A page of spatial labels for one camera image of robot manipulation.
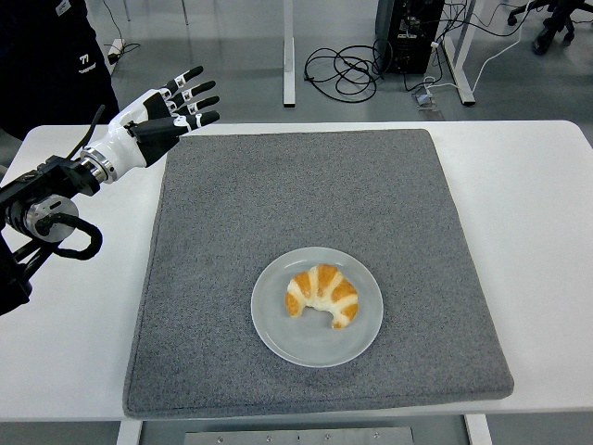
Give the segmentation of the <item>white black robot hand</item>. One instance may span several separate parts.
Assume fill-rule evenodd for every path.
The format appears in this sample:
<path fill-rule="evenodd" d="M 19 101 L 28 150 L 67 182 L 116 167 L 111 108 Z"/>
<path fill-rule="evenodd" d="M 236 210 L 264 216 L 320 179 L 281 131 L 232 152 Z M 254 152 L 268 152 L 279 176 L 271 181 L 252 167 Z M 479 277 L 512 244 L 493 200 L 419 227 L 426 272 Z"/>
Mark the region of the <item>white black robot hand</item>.
<path fill-rule="evenodd" d="M 82 150 L 81 162 L 89 166 L 98 182 L 110 184 L 133 168 L 153 165 L 183 135 L 220 118 L 210 109 L 220 100 L 217 96 L 196 99 L 215 82 L 187 86 L 202 72 L 198 66 L 147 90 L 111 120 L 101 139 Z"/>

